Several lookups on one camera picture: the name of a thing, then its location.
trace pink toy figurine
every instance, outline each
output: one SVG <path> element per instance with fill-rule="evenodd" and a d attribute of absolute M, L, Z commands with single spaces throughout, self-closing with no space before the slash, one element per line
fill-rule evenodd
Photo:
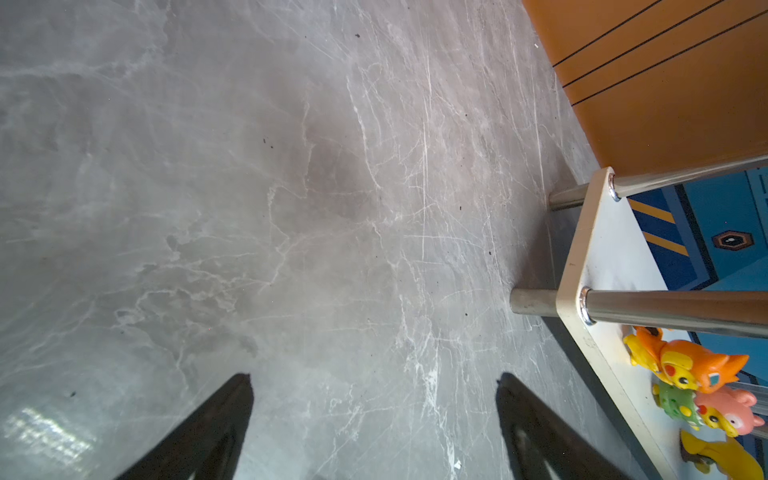
<path fill-rule="evenodd" d="M 753 415 L 752 405 L 757 403 L 755 395 L 746 390 L 732 390 L 720 387 L 715 393 L 698 392 L 694 403 L 699 407 L 701 419 L 713 429 L 724 430 L 729 437 L 752 432 L 765 420 Z"/>

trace marble floor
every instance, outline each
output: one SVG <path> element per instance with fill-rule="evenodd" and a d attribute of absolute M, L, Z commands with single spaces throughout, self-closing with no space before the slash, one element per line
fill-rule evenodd
<path fill-rule="evenodd" d="M 518 0 L 0 4 L 0 476 L 116 476 L 235 372 L 237 478 L 510 478 L 520 376 L 641 475 L 520 282 L 597 168 Z"/>

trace toy eye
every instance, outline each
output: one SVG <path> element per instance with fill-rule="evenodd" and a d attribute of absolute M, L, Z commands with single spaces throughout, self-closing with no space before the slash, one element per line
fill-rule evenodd
<path fill-rule="evenodd" d="M 733 425 L 735 429 L 740 429 L 741 427 L 744 426 L 744 422 L 742 422 L 741 418 L 735 415 L 731 415 L 731 414 L 725 415 L 725 419 L 728 422 L 730 422 L 730 424 Z"/>

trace orange wall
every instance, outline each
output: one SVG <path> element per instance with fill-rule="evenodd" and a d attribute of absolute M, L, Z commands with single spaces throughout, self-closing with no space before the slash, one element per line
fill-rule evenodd
<path fill-rule="evenodd" d="M 523 2 L 601 165 L 768 154 L 767 0 Z"/>

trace orange toy figurine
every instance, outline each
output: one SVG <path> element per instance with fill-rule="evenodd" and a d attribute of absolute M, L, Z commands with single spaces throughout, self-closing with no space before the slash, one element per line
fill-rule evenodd
<path fill-rule="evenodd" d="M 661 330 L 638 327 L 634 335 L 624 337 L 624 344 L 633 365 L 649 369 L 678 389 L 715 392 L 726 383 L 737 382 L 736 374 L 749 359 L 748 355 L 712 353 L 687 340 L 665 342 L 662 335 Z"/>
<path fill-rule="evenodd" d="M 765 425 L 765 420 L 754 415 L 750 408 L 757 403 L 757 398 L 746 390 L 724 386 L 715 393 L 698 392 L 694 403 L 707 426 L 724 430 L 729 437 L 746 435 L 756 426 Z"/>
<path fill-rule="evenodd" d="M 680 454 L 702 473 L 709 473 L 710 465 L 715 463 L 729 480 L 763 480 L 760 464 L 733 437 L 726 438 L 725 442 L 705 442 L 683 430 Z"/>

